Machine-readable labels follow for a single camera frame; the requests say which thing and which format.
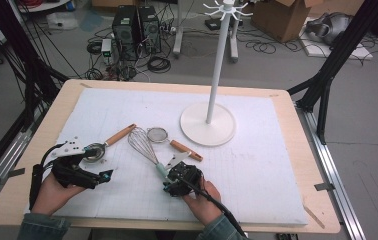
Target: white stand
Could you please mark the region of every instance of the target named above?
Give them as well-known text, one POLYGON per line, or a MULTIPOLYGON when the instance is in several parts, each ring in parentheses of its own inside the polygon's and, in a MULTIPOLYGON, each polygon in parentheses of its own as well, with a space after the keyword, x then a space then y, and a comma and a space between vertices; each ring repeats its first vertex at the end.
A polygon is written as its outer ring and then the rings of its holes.
POLYGON ((180 118, 183 133, 192 141, 204 146, 219 146, 230 141, 236 132, 232 113, 222 105, 215 104, 213 121, 207 124, 208 103, 189 106, 180 118))
POLYGON ((183 26, 182 26, 182 4, 180 4, 181 0, 177 0, 177 30, 176 30, 176 38, 174 39, 174 47, 173 47, 173 54, 176 58, 179 57, 180 49, 182 46, 182 39, 183 39, 183 26))
MULTIPOLYGON (((180 4, 181 0, 177 0, 177 30, 176 30, 176 38, 174 39, 174 47, 173 47, 173 54, 174 57, 178 58, 180 54, 180 50, 182 47, 182 39, 183 39, 183 26, 181 25, 182 22, 182 5, 180 4)), ((245 7, 246 4, 242 7, 236 7, 236 9, 240 9, 245 7)), ((235 23, 233 24, 232 27, 232 35, 229 37, 230 38, 230 58, 234 63, 238 61, 238 46, 236 44, 236 33, 238 31, 238 26, 239 26, 239 17, 241 13, 239 11, 236 11, 236 17, 235 17, 235 23)))
POLYGON ((186 108, 180 118, 180 125, 184 134, 192 141, 205 146, 222 145, 230 141, 236 132, 236 122, 232 113, 224 106, 215 104, 215 97, 217 95, 218 82, 220 80, 221 66, 226 46, 227 30, 229 29, 230 15, 233 15, 235 20, 238 21, 238 18, 236 18, 234 14, 237 12, 233 7, 234 0, 224 0, 223 4, 224 5, 222 6, 215 7, 218 8, 218 10, 210 14, 212 15, 218 12, 223 12, 208 109, 207 104, 197 103, 186 108))

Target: wooden table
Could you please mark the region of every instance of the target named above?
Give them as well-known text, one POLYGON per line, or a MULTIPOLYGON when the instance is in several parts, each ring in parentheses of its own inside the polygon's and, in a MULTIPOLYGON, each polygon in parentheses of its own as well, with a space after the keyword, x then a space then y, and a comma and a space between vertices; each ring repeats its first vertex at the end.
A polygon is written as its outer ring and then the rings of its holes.
MULTIPOLYGON (((166 91, 174 93, 210 92, 209 86, 104 82, 89 80, 69 80, 65 83, 49 112, 34 134, 16 169, 25 168, 25 174, 8 180, 0 193, 0 225, 20 225, 23 211, 28 203, 32 166, 40 162, 47 149, 56 144, 71 111, 85 88, 166 91)), ((295 111, 289 94, 284 90, 219 87, 218 94, 270 98, 275 106, 280 128, 291 160, 297 185, 308 216, 308 225, 301 227, 242 224, 244 231, 291 232, 291 233, 337 233, 339 220, 326 191, 317 191, 316 184, 323 182, 312 150, 295 111)), ((200 230, 199 223, 147 221, 103 218, 69 218, 74 227, 90 228, 133 228, 200 230)))

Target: sleeve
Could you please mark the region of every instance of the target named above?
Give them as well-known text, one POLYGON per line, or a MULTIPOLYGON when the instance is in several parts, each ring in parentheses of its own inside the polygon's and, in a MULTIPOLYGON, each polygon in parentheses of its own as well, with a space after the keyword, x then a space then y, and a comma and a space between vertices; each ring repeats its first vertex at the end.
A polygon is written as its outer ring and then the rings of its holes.
POLYGON ((21 223, 17 240, 61 240, 71 223, 65 219, 52 219, 44 214, 27 213, 21 223))
POLYGON ((196 240, 242 240, 241 236, 230 221, 222 214, 208 224, 196 240))

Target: computer tower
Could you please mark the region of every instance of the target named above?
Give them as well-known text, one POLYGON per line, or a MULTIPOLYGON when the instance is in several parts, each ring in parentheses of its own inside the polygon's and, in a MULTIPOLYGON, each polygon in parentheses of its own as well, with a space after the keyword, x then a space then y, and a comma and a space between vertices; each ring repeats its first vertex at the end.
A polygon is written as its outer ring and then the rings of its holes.
POLYGON ((139 7, 142 41, 146 53, 161 52, 160 22, 153 6, 139 7))
POLYGON ((136 61, 137 46, 140 43, 140 28, 137 8, 134 5, 120 5, 112 22, 120 60, 136 61))

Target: white paper sheet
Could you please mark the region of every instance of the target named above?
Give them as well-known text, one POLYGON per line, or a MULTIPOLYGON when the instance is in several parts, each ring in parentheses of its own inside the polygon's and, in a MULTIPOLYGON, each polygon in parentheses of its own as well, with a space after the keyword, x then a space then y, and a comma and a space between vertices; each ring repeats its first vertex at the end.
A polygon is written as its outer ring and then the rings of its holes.
MULTIPOLYGON (((187 158, 219 189, 223 204, 242 223, 307 224, 295 177, 273 102, 267 98, 217 95, 237 121, 234 138, 219 147, 187 139, 180 115, 207 94, 85 89, 58 143, 77 136, 84 146, 103 143, 136 123, 143 129, 163 127, 175 139, 204 157, 187 158)), ((164 165, 177 153, 168 142, 153 143, 164 165)), ((162 190, 163 179, 152 162, 134 150, 127 137, 106 150, 101 161, 81 163, 93 173, 113 169, 112 180, 71 199, 56 215, 120 219, 197 221, 180 198, 162 190)))

